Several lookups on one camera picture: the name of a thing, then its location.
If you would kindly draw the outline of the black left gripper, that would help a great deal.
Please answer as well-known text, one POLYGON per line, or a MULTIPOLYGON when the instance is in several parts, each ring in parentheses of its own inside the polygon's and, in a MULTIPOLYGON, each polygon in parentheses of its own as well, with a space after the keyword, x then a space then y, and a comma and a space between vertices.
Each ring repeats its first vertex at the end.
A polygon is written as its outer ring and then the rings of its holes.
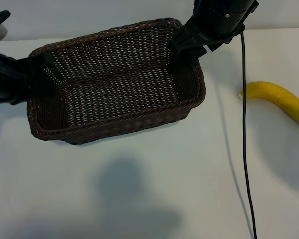
POLYGON ((54 67, 54 58, 47 53, 19 60, 0 54, 0 104, 27 101, 31 94, 28 72, 39 72, 47 67, 54 67))

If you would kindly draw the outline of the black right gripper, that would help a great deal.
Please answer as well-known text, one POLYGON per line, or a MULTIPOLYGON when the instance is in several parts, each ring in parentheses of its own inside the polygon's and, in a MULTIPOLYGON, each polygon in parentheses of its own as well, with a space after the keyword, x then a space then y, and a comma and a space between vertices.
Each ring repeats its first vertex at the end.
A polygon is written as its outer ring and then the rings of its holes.
POLYGON ((168 48, 180 55, 180 65, 186 66, 207 53, 230 43, 244 31, 244 21, 259 3, 256 0, 196 0, 190 23, 178 29, 168 48))

